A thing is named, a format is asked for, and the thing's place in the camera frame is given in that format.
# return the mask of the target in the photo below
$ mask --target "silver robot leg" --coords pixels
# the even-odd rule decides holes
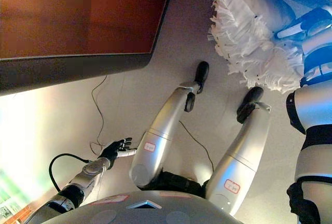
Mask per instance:
[[[252,106],[251,113],[220,160],[205,191],[207,200],[230,215],[238,211],[251,186],[270,126],[270,106],[264,103],[248,106]]]
[[[180,117],[184,111],[192,110],[195,94],[202,91],[208,71],[208,63],[201,62],[195,81],[183,83],[175,89],[145,132],[129,172],[139,188],[149,188],[161,173]]]

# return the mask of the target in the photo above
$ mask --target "white fringe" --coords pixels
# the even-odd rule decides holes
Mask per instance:
[[[229,61],[229,74],[242,73],[245,81],[240,83],[246,82],[249,88],[262,85],[281,93],[299,88],[301,52],[291,41],[272,42],[273,32],[262,16],[255,16],[244,0],[236,4],[243,8],[237,13],[245,16],[235,16],[224,0],[214,0],[216,16],[211,18],[214,24],[208,36],[217,42],[216,52]]]

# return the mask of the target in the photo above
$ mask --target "floor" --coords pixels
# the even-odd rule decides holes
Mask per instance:
[[[228,75],[227,62],[207,40],[213,14],[212,0],[171,0],[155,53],[149,65],[138,71],[110,75],[96,93],[105,118],[100,140],[103,144],[133,137],[138,145],[144,131],[173,92],[191,81],[200,61],[210,64],[204,91],[194,110],[184,113],[183,123],[210,152],[215,166],[237,135],[236,109],[248,89],[242,76]],[[292,3],[298,11],[301,6]],[[101,126],[91,99],[91,89],[103,77],[42,88],[1,97],[1,167],[32,199],[52,195],[49,161],[59,153],[71,152],[94,158],[88,142]],[[285,108],[287,94],[265,91],[262,101],[272,106],[272,125],[259,170],[236,214],[245,224],[295,223],[286,189],[294,180],[297,156],[304,136],[289,124]],[[103,177],[99,197],[137,190],[129,179],[132,158],[116,161]],[[82,164],[59,159],[54,176],[64,186]],[[205,151],[179,126],[165,170],[203,183],[211,175]]]

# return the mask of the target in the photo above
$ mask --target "black cable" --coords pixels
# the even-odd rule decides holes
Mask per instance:
[[[95,145],[99,145],[100,146],[100,151],[102,151],[102,149],[103,149],[103,147],[104,147],[104,145],[102,145],[100,142],[99,142],[99,136],[100,136],[100,134],[102,133],[102,131],[103,131],[103,128],[104,128],[104,116],[103,116],[103,114],[102,114],[102,112],[100,111],[100,109],[99,109],[99,106],[98,106],[98,104],[97,104],[97,102],[96,102],[96,100],[95,100],[95,98],[94,98],[94,96],[93,96],[93,92],[102,84],[102,83],[104,83],[104,81],[107,79],[107,75],[105,76],[105,78],[102,80],[102,82],[101,83],[99,83],[94,89],[92,89],[92,91],[91,91],[91,96],[92,96],[92,99],[93,99],[93,102],[94,102],[94,104],[95,104],[95,106],[97,107],[97,110],[98,110],[98,112],[99,112],[99,114],[100,114],[100,116],[102,117],[102,127],[100,128],[100,131],[99,131],[99,134],[98,134],[98,136],[97,136],[97,139],[96,139],[96,142],[90,142],[90,149],[91,149],[91,151],[93,152],[93,154],[95,154],[96,156],[98,156],[99,154],[97,154],[97,153],[95,153],[94,152],[94,150],[92,149],[92,144],[95,144]]]
[[[69,156],[69,157],[73,157],[73,158],[76,158],[84,163],[89,163],[90,160],[87,160],[87,159],[83,159],[83,158],[80,158],[76,155],[73,155],[73,154],[70,154],[70,153],[62,153],[60,155],[57,155],[55,158],[52,159],[51,163],[50,163],[50,166],[48,167],[48,173],[50,174],[50,178],[51,178],[51,181],[54,185],[54,187],[57,189],[58,192],[60,192],[60,188],[59,186],[57,185],[56,181],[54,180],[54,177],[53,177],[53,173],[52,173],[52,165],[54,163],[54,161],[59,158],[59,157],[63,157],[63,156]]]
[[[212,162],[212,160],[211,160],[211,158],[210,158],[210,154],[209,154],[208,150],[206,149],[206,147],[205,147],[204,145],[202,145],[200,142],[198,142],[198,140],[195,139],[195,138],[193,137],[193,135],[188,131],[188,129],[185,127],[185,125],[184,125],[180,120],[179,120],[179,122],[180,122],[180,124],[183,126],[183,128],[187,131],[187,133],[190,135],[190,137],[191,137],[193,140],[195,140],[197,144],[199,144],[200,146],[202,146],[203,149],[206,151],[207,158],[209,159],[209,161],[210,161],[210,163],[211,163],[211,166],[212,166],[212,172],[213,172],[213,171],[214,171],[213,162]]]

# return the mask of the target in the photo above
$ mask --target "mop head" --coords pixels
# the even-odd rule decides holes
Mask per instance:
[[[214,0],[216,15],[209,39],[229,62],[229,74],[241,72],[249,88],[255,85],[285,93],[300,87],[302,52],[292,41],[273,40],[274,33],[294,19],[282,0]]]

